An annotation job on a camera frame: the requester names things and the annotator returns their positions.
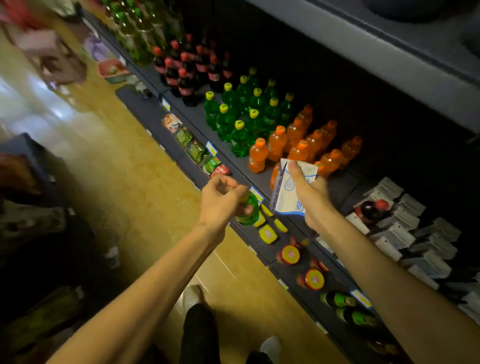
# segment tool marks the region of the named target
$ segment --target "shoe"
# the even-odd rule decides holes
[[[280,364],[282,346],[280,345],[280,339],[278,336],[272,335],[265,340],[260,347],[260,352],[267,354],[273,364]]]
[[[180,307],[187,312],[197,303],[204,302],[202,287],[198,284],[186,286],[179,298]]]

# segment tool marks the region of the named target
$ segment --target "person's right hand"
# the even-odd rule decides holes
[[[328,196],[327,181],[323,177],[317,177],[315,181],[308,183],[294,160],[288,162],[288,171],[295,182],[297,197],[305,208],[305,222],[318,232],[321,223],[319,212],[324,208],[333,208]]]

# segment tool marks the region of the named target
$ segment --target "black pants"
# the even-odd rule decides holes
[[[187,312],[183,324],[180,364],[220,364],[215,318],[201,303]],[[264,352],[252,352],[246,364],[272,364],[272,361]]]

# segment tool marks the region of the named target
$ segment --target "hand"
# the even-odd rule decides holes
[[[300,166],[294,160],[288,162],[288,171],[295,182],[297,197],[305,208],[305,222],[310,228],[318,232],[320,229],[319,210],[323,208],[335,209],[328,196],[327,181],[319,176],[312,183],[308,183]]]
[[[233,216],[244,216],[253,211],[253,206],[240,204],[241,198],[248,193],[247,186],[228,176],[215,176],[202,189],[197,225],[212,234],[215,246],[223,241],[225,227]]]

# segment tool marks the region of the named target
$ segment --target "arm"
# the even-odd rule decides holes
[[[325,179],[308,184],[296,162],[288,167],[307,211],[307,224],[345,264],[413,362],[477,363],[480,327],[387,257],[335,210]]]
[[[197,269],[225,237],[248,192],[230,177],[218,176],[202,190],[200,218],[193,230],[137,281],[83,325],[48,364],[136,363],[151,343],[157,324],[170,313]]]

